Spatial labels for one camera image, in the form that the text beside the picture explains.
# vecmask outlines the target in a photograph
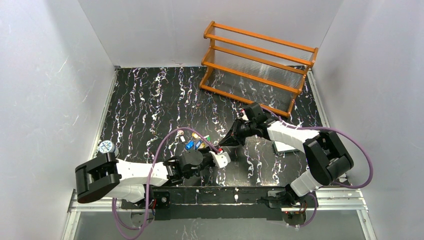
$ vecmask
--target white wall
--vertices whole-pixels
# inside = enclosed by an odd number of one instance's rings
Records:
[[[211,21],[319,47],[342,0],[79,0],[112,63],[200,66]]]
[[[378,239],[424,236],[423,13],[422,1],[346,0],[313,67],[331,125],[372,157],[362,192]],[[368,166],[353,157],[349,177],[363,183]]]
[[[114,67],[77,0],[0,2],[1,239],[60,239]]]

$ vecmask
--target orange wooden frame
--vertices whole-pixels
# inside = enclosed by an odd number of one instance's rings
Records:
[[[241,35],[246,35],[246,36],[250,36],[250,37],[253,37],[253,38],[269,41],[269,42],[272,42],[272,43],[281,44],[281,45],[288,46],[288,47],[291,47],[291,48],[303,50],[303,51],[306,51],[306,52],[309,52],[309,53],[312,53],[312,54],[311,54],[311,57],[310,57],[309,60],[304,60],[304,59],[294,57],[294,56],[290,56],[290,55],[287,55],[287,54],[284,54],[284,53],[268,50],[268,49],[265,49],[265,48],[262,48],[262,47],[243,43],[243,42],[236,41],[236,40],[233,40],[233,39],[228,39],[228,38],[225,38],[225,37],[217,36],[217,35],[212,33],[214,28],[220,28],[220,29],[224,29],[224,30],[227,30],[227,31],[231,31],[231,32],[234,32],[234,33],[241,34]],[[234,74],[234,75],[238,75],[238,76],[241,76],[241,77],[244,77],[244,78],[248,78],[248,79],[251,79],[251,80],[254,80],[254,81],[257,81],[257,82],[261,82],[263,84],[267,84],[267,85],[273,86],[275,88],[283,89],[283,90],[288,91],[288,92],[293,94],[293,97],[291,99],[289,107],[286,111],[281,110],[281,109],[276,109],[276,108],[264,105],[262,103],[260,104],[262,107],[267,108],[267,109],[273,111],[276,114],[279,114],[279,115],[282,115],[282,116],[285,116],[285,117],[290,116],[292,109],[293,109],[293,106],[295,104],[296,97],[299,94],[302,93],[302,89],[303,89],[303,86],[304,86],[304,83],[305,83],[305,78],[306,78],[307,72],[308,72],[309,68],[311,68],[315,63],[315,60],[317,58],[317,53],[318,53],[318,47],[313,48],[313,47],[309,47],[309,46],[304,46],[304,45],[300,45],[300,44],[297,44],[297,43],[280,40],[280,39],[277,39],[277,38],[274,38],[274,37],[265,36],[265,35],[262,35],[262,34],[238,29],[238,28],[235,28],[235,27],[218,24],[218,23],[215,23],[214,21],[211,21],[210,24],[207,26],[206,30],[203,33],[203,37],[205,39],[210,39],[210,42],[209,42],[209,49],[207,50],[206,54],[204,55],[204,57],[201,61],[201,64],[203,66],[207,66],[207,70],[206,70],[206,74],[204,75],[203,79],[200,82],[200,88],[207,90],[207,91],[211,91],[211,92],[216,93],[216,94],[226,96],[228,98],[235,99],[235,100],[243,102],[243,103],[251,104],[254,101],[249,100],[249,99],[244,98],[244,97],[241,97],[241,96],[237,96],[237,95],[222,91],[222,90],[219,90],[219,89],[215,89],[213,87],[207,86],[205,83],[215,69],[221,70],[221,71],[224,71],[224,72],[227,72],[227,73],[231,73],[231,74]],[[298,63],[298,64],[302,64],[302,65],[305,66],[305,69],[304,70],[297,69],[297,68],[294,68],[294,67],[291,67],[291,66],[287,66],[287,65],[283,65],[283,64],[276,63],[276,62],[273,62],[273,61],[265,60],[265,59],[262,59],[260,57],[256,57],[256,56],[252,56],[252,55],[249,55],[249,54],[237,52],[237,51],[234,51],[234,50],[231,50],[231,49],[227,49],[227,48],[224,48],[224,47],[216,46],[215,41],[231,44],[231,45],[234,45],[234,46],[242,47],[242,48],[249,49],[249,50],[252,50],[252,51],[256,51],[256,52],[259,52],[259,53],[271,55],[271,56],[274,56],[274,57],[277,57],[277,58],[281,58],[281,59],[289,60],[289,61],[292,61],[292,62],[295,62],[295,63]],[[224,53],[231,54],[231,55],[234,55],[234,56],[237,56],[237,57],[240,57],[240,58],[249,59],[249,60],[252,60],[252,61],[255,61],[255,62],[259,62],[259,63],[264,64],[264,65],[269,65],[269,66],[272,66],[272,67],[275,67],[275,68],[279,68],[279,69],[282,69],[282,70],[285,70],[285,71],[290,71],[290,72],[299,74],[299,75],[301,75],[300,83],[299,83],[299,89],[295,89],[293,87],[289,87],[289,86],[286,86],[284,84],[274,82],[272,80],[268,80],[268,79],[260,78],[258,76],[247,74],[245,72],[241,72],[241,71],[232,69],[230,67],[215,64],[214,62],[209,61],[209,58],[212,54],[214,54],[214,51],[224,52]]]

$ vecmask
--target black marble table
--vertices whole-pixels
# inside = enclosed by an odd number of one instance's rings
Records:
[[[162,139],[177,127],[193,128],[217,143],[245,104],[199,89],[205,71],[205,67],[119,69],[100,141],[116,143],[118,158],[136,163],[151,163]],[[287,121],[303,127],[322,125],[308,80]],[[194,139],[188,131],[184,137],[187,142]],[[170,137],[159,161],[179,155],[184,146]],[[249,137],[244,147],[229,152],[232,162],[227,167],[207,168],[201,177],[185,179],[184,185],[285,186],[307,166],[302,152],[277,155],[272,142],[259,137]]]

